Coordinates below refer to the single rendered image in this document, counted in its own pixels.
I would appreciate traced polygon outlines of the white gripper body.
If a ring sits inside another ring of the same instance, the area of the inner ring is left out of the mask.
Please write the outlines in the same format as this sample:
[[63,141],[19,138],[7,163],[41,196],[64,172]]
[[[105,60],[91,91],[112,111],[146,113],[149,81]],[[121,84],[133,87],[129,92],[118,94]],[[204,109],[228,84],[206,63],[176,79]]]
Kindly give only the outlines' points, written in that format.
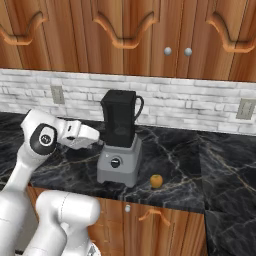
[[87,148],[91,144],[99,140],[100,133],[90,126],[80,125],[69,125],[68,131],[65,135],[65,143],[72,149]]

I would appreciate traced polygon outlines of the black blender jar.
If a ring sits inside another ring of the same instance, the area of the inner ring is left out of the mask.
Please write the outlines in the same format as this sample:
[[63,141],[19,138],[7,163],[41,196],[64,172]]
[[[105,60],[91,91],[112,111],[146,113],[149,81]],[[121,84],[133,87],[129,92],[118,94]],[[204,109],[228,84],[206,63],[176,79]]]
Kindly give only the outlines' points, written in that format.
[[144,107],[144,99],[135,95],[129,102],[101,100],[105,122],[105,143],[108,146],[130,148],[135,135],[135,120]]

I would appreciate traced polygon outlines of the grey blender base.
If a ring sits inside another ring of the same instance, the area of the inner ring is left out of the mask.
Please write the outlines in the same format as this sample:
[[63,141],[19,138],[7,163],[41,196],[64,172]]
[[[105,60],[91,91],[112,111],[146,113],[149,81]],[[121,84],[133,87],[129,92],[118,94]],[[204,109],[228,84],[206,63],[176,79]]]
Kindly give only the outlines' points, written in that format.
[[[111,166],[111,160],[118,158],[118,168]],[[142,160],[142,140],[134,136],[130,148],[104,145],[97,162],[97,181],[123,183],[132,188],[137,182],[138,170]]]

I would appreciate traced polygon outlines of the black blender lid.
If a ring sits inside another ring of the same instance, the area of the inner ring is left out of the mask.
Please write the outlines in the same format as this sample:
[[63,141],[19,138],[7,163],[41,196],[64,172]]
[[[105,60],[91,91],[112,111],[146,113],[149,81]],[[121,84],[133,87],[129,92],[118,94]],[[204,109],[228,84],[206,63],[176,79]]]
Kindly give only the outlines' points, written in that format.
[[103,100],[112,102],[129,102],[135,98],[135,95],[136,93],[134,91],[109,90],[103,97]]

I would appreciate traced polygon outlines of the yellow-orange apple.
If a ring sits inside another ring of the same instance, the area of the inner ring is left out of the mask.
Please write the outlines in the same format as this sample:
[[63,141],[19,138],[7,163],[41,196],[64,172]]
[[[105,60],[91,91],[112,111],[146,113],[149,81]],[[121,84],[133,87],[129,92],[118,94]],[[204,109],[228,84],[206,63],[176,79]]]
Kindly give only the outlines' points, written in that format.
[[159,174],[154,174],[150,177],[150,184],[152,188],[160,188],[163,184],[163,178]]

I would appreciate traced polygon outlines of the wooden base cupboard door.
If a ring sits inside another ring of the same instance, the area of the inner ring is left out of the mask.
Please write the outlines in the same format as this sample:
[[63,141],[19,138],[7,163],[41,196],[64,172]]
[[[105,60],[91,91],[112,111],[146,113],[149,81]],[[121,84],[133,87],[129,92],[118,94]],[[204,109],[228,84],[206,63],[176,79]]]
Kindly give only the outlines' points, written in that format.
[[123,218],[125,256],[208,256],[203,214],[125,203]]
[[117,206],[114,200],[98,198],[101,206],[98,221],[88,227],[88,233],[93,243],[97,245],[102,256],[124,256],[122,223],[111,216],[111,208]]

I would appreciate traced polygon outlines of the grey wall socket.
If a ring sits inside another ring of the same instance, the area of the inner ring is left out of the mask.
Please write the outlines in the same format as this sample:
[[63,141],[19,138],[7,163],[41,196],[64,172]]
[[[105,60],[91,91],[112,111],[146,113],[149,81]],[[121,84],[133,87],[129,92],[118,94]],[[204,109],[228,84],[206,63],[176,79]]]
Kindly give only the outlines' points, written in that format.
[[61,86],[51,86],[52,99],[55,104],[64,104],[64,94]]
[[241,120],[250,120],[255,107],[256,100],[241,99],[236,118]]

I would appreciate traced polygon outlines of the wooden wall cupboard door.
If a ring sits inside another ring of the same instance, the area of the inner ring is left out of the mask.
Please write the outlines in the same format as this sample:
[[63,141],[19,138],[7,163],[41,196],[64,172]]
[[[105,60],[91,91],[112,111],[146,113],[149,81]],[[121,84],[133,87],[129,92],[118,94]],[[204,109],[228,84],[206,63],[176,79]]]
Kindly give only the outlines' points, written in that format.
[[10,45],[0,35],[0,68],[78,71],[70,0],[0,0],[0,28],[22,38],[36,14],[41,23],[28,45]]
[[256,0],[185,0],[180,28],[178,78],[256,82]]
[[[88,71],[172,77],[181,0],[81,0]],[[172,54],[164,54],[165,47]]]

